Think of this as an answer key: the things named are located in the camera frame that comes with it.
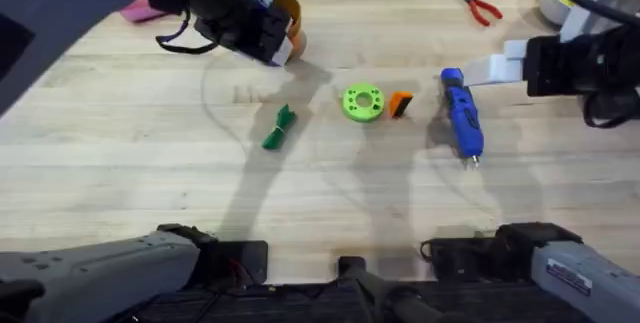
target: black mount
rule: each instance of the black mount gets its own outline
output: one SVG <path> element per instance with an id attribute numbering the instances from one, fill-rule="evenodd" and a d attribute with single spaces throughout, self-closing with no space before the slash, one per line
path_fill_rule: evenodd
<path id="1" fill-rule="evenodd" d="M 493 238 L 444 238 L 425 242 L 438 281 L 528 281 L 535 248 L 582 238 L 553 223 L 502 225 Z"/>
<path id="2" fill-rule="evenodd" d="M 559 36 L 532 38 L 522 72 L 530 97 L 584 96 L 585 122 L 613 128 L 640 118 L 639 61 L 640 29 L 621 26 L 565 43 Z"/>
<path id="3" fill-rule="evenodd" d="M 196 227 L 180 224 L 163 224 L 158 226 L 158 230 L 185 237 L 200 248 L 189 286 L 226 289 L 234 285 L 262 284 L 267 280 L 269 246 L 265 241 L 221 242 Z M 246 269 L 248 277 L 236 281 L 238 278 L 230 262 L 240 264 L 242 269 Z"/>
<path id="4" fill-rule="evenodd" d="M 442 313 L 425 303 L 415 286 L 389 282 L 366 271 L 362 257 L 340 257 L 338 279 L 350 281 L 370 321 L 403 323 L 472 323 L 459 313 Z"/>

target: green 3d printed part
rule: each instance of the green 3d printed part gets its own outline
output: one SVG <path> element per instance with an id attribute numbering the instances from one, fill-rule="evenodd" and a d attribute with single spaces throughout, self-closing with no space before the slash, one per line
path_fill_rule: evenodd
<path id="1" fill-rule="evenodd" d="M 384 94 L 374 85 L 354 84 L 342 95 L 342 110 L 356 122 L 370 122 L 382 114 Z"/>
<path id="2" fill-rule="evenodd" d="M 293 111 L 289 110 L 289 105 L 285 104 L 284 107 L 280 108 L 278 111 L 278 117 L 276 118 L 276 125 L 273 127 L 273 130 L 269 134 L 269 136 L 262 141 L 262 148 L 268 150 L 275 150 L 280 148 L 282 142 L 284 142 L 285 133 L 291 125 L 293 121 L 296 120 L 296 114 Z"/>

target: gray robot arm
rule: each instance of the gray robot arm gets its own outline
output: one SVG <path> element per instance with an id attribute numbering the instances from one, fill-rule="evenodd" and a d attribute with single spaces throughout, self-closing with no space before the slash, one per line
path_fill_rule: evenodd
<path id="1" fill-rule="evenodd" d="M 170 232 L 37 253 L 0 253 L 0 281 L 36 280 L 24 322 L 100 322 L 151 297 L 183 288 L 200 249 Z"/>
<path id="2" fill-rule="evenodd" d="M 133 0 L 0 0 L 0 115 L 78 38 Z"/>

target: pliers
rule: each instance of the pliers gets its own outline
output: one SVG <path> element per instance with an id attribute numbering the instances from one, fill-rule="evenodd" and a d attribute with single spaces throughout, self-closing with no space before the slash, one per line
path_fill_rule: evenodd
<path id="1" fill-rule="evenodd" d="M 469 9 L 471 9 L 471 14 L 478 21 L 478 23 L 482 24 L 485 27 L 488 27 L 491 23 L 482 15 L 478 10 L 478 7 L 487 10 L 489 13 L 493 14 L 496 18 L 502 19 L 502 13 L 498 10 L 498 8 L 492 6 L 487 2 L 483 2 L 481 0 L 464 0 L 469 5 Z"/>

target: wooden tabletop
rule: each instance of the wooden tabletop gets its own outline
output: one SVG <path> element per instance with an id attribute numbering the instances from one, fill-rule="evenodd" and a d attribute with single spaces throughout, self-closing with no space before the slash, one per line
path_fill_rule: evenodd
<path id="1" fill-rule="evenodd" d="M 97 25 L 0 120 L 0 249 L 69 247 L 179 222 L 270 244 L 270 281 L 322 281 L 340 255 L 388 278 L 424 277 L 434 236 L 552 221 L 640 273 L 640 126 L 587 128 L 574 98 L 524 84 L 477 87 L 480 169 L 465 170 L 434 75 L 550 32 L 536 0 L 300 0 L 303 59 L 268 68 L 218 49 L 162 51 L 166 17 Z M 204 41 L 190 32 L 185 44 Z M 369 82 L 415 98 L 407 116 L 345 118 L 339 97 Z M 284 104 L 280 152 L 261 141 Z"/>

